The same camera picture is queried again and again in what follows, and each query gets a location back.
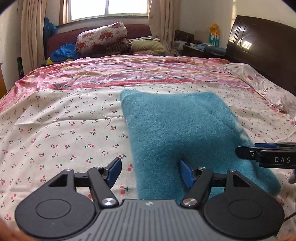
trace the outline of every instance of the white wall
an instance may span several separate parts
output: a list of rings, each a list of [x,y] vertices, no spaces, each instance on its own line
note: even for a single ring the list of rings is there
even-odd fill
[[[49,18],[49,21],[54,25],[59,25],[59,3],[60,0],[47,0],[45,16]],[[108,18],[100,20],[89,20],[87,22],[71,23],[64,27],[58,28],[58,33],[68,32],[74,29],[84,27],[98,27],[113,24],[116,22],[123,22],[124,24],[148,24],[146,18]]]
[[[282,0],[181,0],[179,29],[208,41],[210,26],[221,30],[220,47],[226,48],[237,15],[264,18],[296,28],[296,13]]]
[[[17,57],[20,53],[20,22],[23,0],[16,1],[0,16],[0,62],[6,89],[19,80]]]

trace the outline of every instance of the blue pad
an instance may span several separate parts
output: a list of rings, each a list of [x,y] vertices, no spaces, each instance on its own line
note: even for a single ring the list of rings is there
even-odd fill
[[[236,169],[269,194],[280,192],[281,185],[268,168],[236,156],[236,147],[253,144],[217,95],[124,90],[120,99],[140,199],[180,201],[188,191],[178,171],[180,159],[215,173]],[[211,196],[220,192],[223,188],[212,188]]]

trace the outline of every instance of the floral pillow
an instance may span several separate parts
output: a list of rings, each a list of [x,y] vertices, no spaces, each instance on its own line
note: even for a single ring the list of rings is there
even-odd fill
[[[289,118],[296,120],[296,97],[292,93],[272,83],[248,64],[226,64],[224,68],[246,82]]]
[[[126,35],[127,30],[123,22],[117,22],[79,34],[75,49],[83,56],[104,52],[106,46],[122,42],[125,40]]]

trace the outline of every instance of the gray plastic base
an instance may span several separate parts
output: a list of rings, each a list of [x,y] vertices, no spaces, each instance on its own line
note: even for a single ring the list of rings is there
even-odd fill
[[[196,210],[175,200],[125,200],[105,209],[85,232],[69,241],[229,241],[211,228]],[[276,240],[275,237],[264,239]]]

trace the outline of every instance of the beige curtain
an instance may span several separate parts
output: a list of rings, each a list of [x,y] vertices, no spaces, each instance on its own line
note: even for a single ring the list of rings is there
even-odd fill
[[[175,30],[179,25],[180,0],[149,0],[148,21],[151,33],[160,38],[167,51],[173,48]]]
[[[44,61],[43,26],[47,0],[24,0],[21,21],[21,55],[25,75]]]

